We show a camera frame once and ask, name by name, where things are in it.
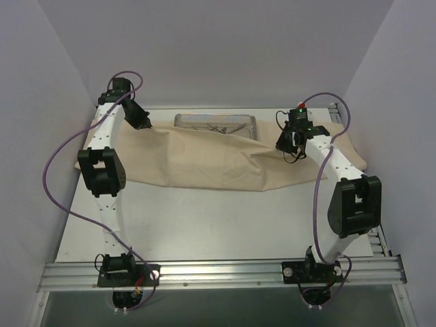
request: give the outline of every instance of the metal tray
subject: metal tray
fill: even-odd
[[[250,114],[177,114],[174,126],[258,139],[256,119]]]

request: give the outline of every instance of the bolt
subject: bolt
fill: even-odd
[[[158,279],[160,274],[159,271],[153,270],[153,274],[150,272],[150,278],[153,280],[153,275],[155,276],[155,279]]]
[[[285,269],[283,269],[283,275],[285,277],[291,277],[292,276],[292,269],[289,267],[286,267]]]
[[[334,271],[334,274],[335,274],[336,276],[341,276],[341,274],[342,274],[342,269],[341,269],[341,267],[335,266],[335,268],[333,269],[333,271]]]

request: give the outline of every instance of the white backdrop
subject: white backdrop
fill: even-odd
[[[130,68],[142,104],[250,108],[343,95],[391,3],[40,0],[94,101]]]
[[[25,326],[45,262],[67,215],[49,202],[42,170],[55,147],[95,113],[65,49],[36,1],[0,4],[0,317]],[[77,140],[50,171],[55,196],[71,204]]]
[[[419,326],[434,326],[436,2],[395,0],[345,95],[350,136],[383,183],[383,226]]]

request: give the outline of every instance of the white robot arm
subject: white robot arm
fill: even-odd
[[[380,224],[382,184],[376,176],[367,176],[354,167],[334,147],[325,127],[313,126],[304,104],[290,110],[288,118],[276,149],[292,154],[295,161],[310,157],[323,167],[324,175],[334,183],[327,214],[330,229],[322,230],[318,238],[314,215],[315,244],[306,252],[308,269],[305,273],[317,279],[316,275],[325,275],[328,271],[322,266],[334,268],[337,258],[354,240]]]
[[[106,119],[104,122],[99,125],[94,133],[93,138],[88,144],[87,150],[84,152],[86,156],[91,153],[91,151],[101,151],[104,152],[104,149],[114,149],[116,137],[118,136],[118,132],[125,118],[125,113],[122,105],[118,105],[115,109],[112,110],[110,114],[108,114],[109,109],[112,107],[113,103],[106,103],[98,107],[96,119],[99,121],[100,119]],[[125,172],[122,171],[121,174],[125,179]],[[95,201],[97,202],[98,208],[100,210],[100,216],[102,218],[102,223],[107,225],[114,233],[124,241],[127,241],[127,237],[125,235],[124,221],[123,221],[123,213],[121,210],[121,198],[123,194],[123,190],[120,189],[115,196],[111,193],[96,193],[93,192],[95,196]],[[120,255],[121,253],[127,253],[128,251],[120,245],[115,238],[109,233],[107,230],[104,230],[104,253],[110,256]]]
[[[112,89],[103,93],[98,100],[96,119],[103,121],[97,126],[88,147],[78,151],[77,155],[85,185],[95,196],[102,223],[112,230],[104,230],[104,255],[97,283],[99,287],[135,285],[138,276],[146,272],[144,269],[149,269],[144,265],[137,266],[132,253],[113,237],[118,236],[118,239],[128,244],[121,211],[126,174],[114,149],[116,137],[123,120],[135,129],[151,128],[149,113],[134,100],[126,98],[114,107],[120,97],[131,92],[131,85],[126,78],[112,79]]]

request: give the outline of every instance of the purple cable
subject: purple cable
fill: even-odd
[[[318,97],[320,95],[330,95],[332,97],[337,98],[344,106],[345,110],[347,111],[347,116],[348,116],[348,120],[347,120],[347,124],[345,124],[345,128],[343,129],[343,131],[339,132],[338,134],[334,135],[332,137],[332,140],[330,141],[330,145],[333,144],[333,142],[341,135],[345,134],[347,132],[347,130],[349,129],[349,124],[351,123],[351,114],[349,112],[349,108],[348,105],[345,103],[344,99],[342,99],[342,97],[331,93],[331,92],[320,92],[320,93],[316,93],[314,95],[311,95],[310,97],[308,97],[306,100],[303,101],[304,104],[306,104],[309,100],[313,99],[314,97]],[[326,156],[326,158],[323,160],[323,162],[321,163],[320,166],[320,170],[318,171],[318,175],[315,181],[315,189],[313,191],[313,211],[312,211],[312,218],[313,218],[313,240],[315,243],[315,248],[316,248],[316,252],[318,254],[318,256],[320,257],[321,261],[330,266],[331,264],[334,264],[334,262],[328,262],[321,253],[321,249],[320,249],[320,240],[318,239],[318,229],[317,229],[317,209],[318,209],[318,193],[320,192],[320,183],[321,183],[321,178],[322,178],[322,173],[324,171],[324,168],[326,167],[326,164],[328,162],[328,160],[332,157],[333,154],[333,146],[330,147],[330,150]],[[345,259],[348,260],[349,262],[349,267],[348,270],[345,274],[345,277],[343,279],[343,281],[341,282],[341,284],[339,285],[337,291],[333,294],[333,296],[326,302],[324,303],[327,304],[329,303],[333,298],[335,298],[339,292],[341,292],[341,290],[343,289],[343,286],[345,284],[345,282],[347,281],[348,275],[352,270],[352,260],[350,257],[347,257],[346,255],[343,254],[343,257]]]
[[[127,92],[126,94],[124,94],[122,97],[120,97],[119,99],[117,99],[115,101],[115,103],[109,108],[107,114],[110,114],[117,105],[119,105],[125,98],[129,97],[132,93],[136,92],[141,86],[142,83],[144,82],[144,79],[142,78],[142,76],[137,73],[137,72],[133,72],[131,70],[125,70],[122,72],[119,72],[117,74],[115,74],[113,77],[111,77],[109,83],[117,76],[121,75],[121,74],[134,74],[137,75],[137,77],[139,77],[140,79],[140,83],[139,85],[132,89],[130,92]],[[50,158],[48,158],[48,161],[44,167],[44,171],[42,172],[42,186],[44,187],[44,191],[46,192],[48,198],[50,199],[51,202],[53,202],[58,208],[60,208],[61,210],[65,211],[66,213],[73,215],[77,218],[80,218],[82,220],[88,221],[89,223],[93,223],[95,225],[100,226],[101,228],[107,230],[117,241],[118,243],[120,243],[124,248],[126,248],[126,250],[128,250],[130,253],[132,253],[134,256],[136,256],[150,271],[153,271],[153,269],[149,266],[149,263],[147,261],[145,261],[144,258],[142,258],[136,251],[134,251],[131,247],[129,247],[129,245],[127,245],[126,243],[123,242],[123,240],[121,240],[112,229],[110,229],[107,225],[105,225],[104,223],[100,223],[99,221],[96,221],[94,219],[85,217],[79,213],[75,213],[74,211],[71,211],[70,209],[66,208],[65,206],[63,206],[62,204],[60,204],[59,202],[57,202],[57,200],[53,197],[53,195],[50,193],[50,191],[48,190],[48,186],[47,186],[47,171],[48,168],[50,167],[50,164],[52,163],[53,159],[56,157],[56,155],[63,149],[63,147],[65,145],[67,145],[68,143],[70,143],[74,138],[77,138],[79,135],[82,135],[84,133],[87,133],[88,131],[91,131],[92,129],[96,128],[97,126],[101,125],[107,118],[107,115],[103,116],[102,119],[100,119],[98,122],[96,122],[94,125],[91,125],[85,129],[82,129],[81,131],[78,131],[77,133],[75,133],[73,136],[70,136],[66,141],[64,141],[61,145],[59,145],[59,147],[54,150],[54,152],[52,153],[52,155],[50,156]],[[151,291],[151,293],[145,298],[145,300],[142,300],[141,303],[135,307],[130,308],[130,310],[132,309],[136,309],[138,306],[143,305],[145,302],[149,301],[151,299],[151,297],[153,296],[153,294],[156,292],[156,278],[154,276],[153,273],[150,274],[153,278],[153,290]]]

